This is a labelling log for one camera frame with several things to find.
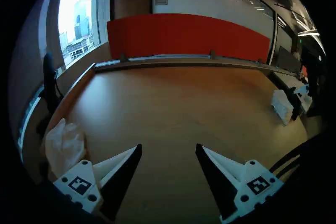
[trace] glass wall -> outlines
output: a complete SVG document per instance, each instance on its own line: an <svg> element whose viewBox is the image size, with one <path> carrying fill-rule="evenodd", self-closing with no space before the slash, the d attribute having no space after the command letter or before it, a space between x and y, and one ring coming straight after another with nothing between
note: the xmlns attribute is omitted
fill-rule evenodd
<svg viewBox="0 0 336 224"><path fill-rule="evenodd" d="M95 6L92 0L60 0L58 31L65 66L97 45L98 34L92 29Z"/></svg>
<svg viewBox="0 0 336 224"><path fill-rule="evenodd" d="M254 30L273 40L273 10L259 0L167 0L156 5L153 13L185 13L226 20Z"/></svg>

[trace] red partition panel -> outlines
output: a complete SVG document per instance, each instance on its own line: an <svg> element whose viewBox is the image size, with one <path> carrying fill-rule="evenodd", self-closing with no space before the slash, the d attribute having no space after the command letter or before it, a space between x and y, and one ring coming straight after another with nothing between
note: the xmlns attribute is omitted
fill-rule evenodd
<svg viewBox="0 0 336 224"><path fill-rule="evenodd" d="M131 16L107 23L112 59L209 54L266 63L270 39L228 21L189 14Z"/></svg>

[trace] desk surface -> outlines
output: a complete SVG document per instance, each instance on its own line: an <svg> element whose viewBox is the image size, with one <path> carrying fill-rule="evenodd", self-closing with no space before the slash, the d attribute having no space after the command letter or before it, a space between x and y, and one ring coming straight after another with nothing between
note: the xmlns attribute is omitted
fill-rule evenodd
<svg viewBox="0 0 336 224"><path fill-rule="evenodd" d="M260 71L167 67L97 73L66 120L81 126L93 163L141 143L143 155L117 223L219 223L195 155L197 143L270 168L307 140L298 118L283 126L276 87Z"/></svg>

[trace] office chair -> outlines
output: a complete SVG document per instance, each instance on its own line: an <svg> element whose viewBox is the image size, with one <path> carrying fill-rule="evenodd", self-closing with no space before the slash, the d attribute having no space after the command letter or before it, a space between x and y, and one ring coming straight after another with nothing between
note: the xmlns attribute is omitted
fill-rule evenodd
<svg viewBox="0 0 336 224"><path fill-rule="evenodd" d="M43 139L45 130L49 124L51 116L54 114L57 106L63 99L63 95L57 85L57 71L54 71L52 60L53 57L51 53L46 53L45 57L43 58L44 89L40 93L39 97L45 99L45 101L47 102L49 114L45 118L43 118L36 127L36 132L40 136L40 140Z"/></svg>

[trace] skyscraper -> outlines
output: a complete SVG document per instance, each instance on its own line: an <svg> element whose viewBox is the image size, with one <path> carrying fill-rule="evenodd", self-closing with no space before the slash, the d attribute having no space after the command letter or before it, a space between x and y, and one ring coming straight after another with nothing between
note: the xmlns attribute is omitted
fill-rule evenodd
<svg viewBox="0 0 336 224"><path fill-rule="evenodd" d="M89 22L87 17L86 3L84 0L76 2L74 6L74 29L76 39L89 35Z"/></svg>
<svg viewBox="0 0 336 224"><path fill-rule="evenodd" d="M68 35L66 32L60 34L60 48L63 51L68 45Z"/></svg>

